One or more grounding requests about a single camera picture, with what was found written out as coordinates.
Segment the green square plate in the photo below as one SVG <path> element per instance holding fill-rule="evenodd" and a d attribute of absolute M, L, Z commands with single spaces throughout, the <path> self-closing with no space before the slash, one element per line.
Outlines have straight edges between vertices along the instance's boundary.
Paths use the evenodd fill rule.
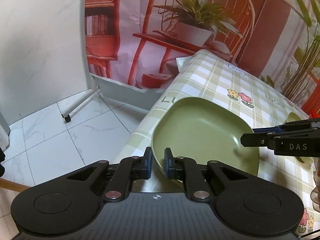
<path fill-rule="evenodd" d="M 252 128 L 238 115 L 203 98 L 188 97 L 176 101 L 161 117 L 151 139 L 156 170 L 151 178 L 161 188 L 181 186 L 167 180 L 164 150 L 174 157 L 189 157 L 199 164 L 218 160 L 252 175 L 259 170 L 259 148 L 244 147 L 240 138 Z"/>

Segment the white backdrop stand leg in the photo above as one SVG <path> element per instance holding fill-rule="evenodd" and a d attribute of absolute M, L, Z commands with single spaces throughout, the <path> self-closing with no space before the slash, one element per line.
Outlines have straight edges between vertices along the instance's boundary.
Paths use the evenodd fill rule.
<path fill-rule="evenodd" d="M 65 123 L 71 122 L 70 114 L 72 113 L 72 111 L 78 108 L 82 103 L 84 103 L 87 99 L 89 99 L 98 90 L 99 90 L 98 86 L 89 89 L 88 91 L 85 92 L 85 94 L 82 95 L 82 97 L 80 97 L 78 100 L 72 103 L 67 109 L 65 109 L 65 111 L 61 113 L 61 116 L 65 121 Z"/>

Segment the green checkered bunny tablecloth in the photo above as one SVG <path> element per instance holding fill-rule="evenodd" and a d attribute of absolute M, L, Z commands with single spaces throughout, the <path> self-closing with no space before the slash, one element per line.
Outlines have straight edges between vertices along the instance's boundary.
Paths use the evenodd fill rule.
<path fill-rule="evenodd" d="M 252 128 L 282 124 L 290 113 L 306 119 L 293 103 L 248 72 L 205 50 L 194 56 L 181 57 L 182 71 L 172 81 L 151 110 L 132 133 L 131 138 L 112 160 L 119 162 L 131 155 L 142 155 L 151 145 L 151 136 L 161 117 L 179 99 L 204 98 L 240 116 Z M 297 233 L 308 239 L 319 236 L 319 209 L 310 194 L 316 187 L 314 165 L 301 163 L 294 157 L 278 157 L 271 150 L 260 149 L 258 176 L 286 186 L 304 203 L 304 216 Z"/>

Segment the printed room scene backdrop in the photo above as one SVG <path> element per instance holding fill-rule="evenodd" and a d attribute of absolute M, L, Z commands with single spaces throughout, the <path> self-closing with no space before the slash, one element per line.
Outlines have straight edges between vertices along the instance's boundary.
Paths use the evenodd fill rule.
<path fill-rule="evenodd" d="M 206 50 L 319 110 L 319 0 L 85 0 L 84 10 L 102 90 L 166 88 L 179 57 Z"/>

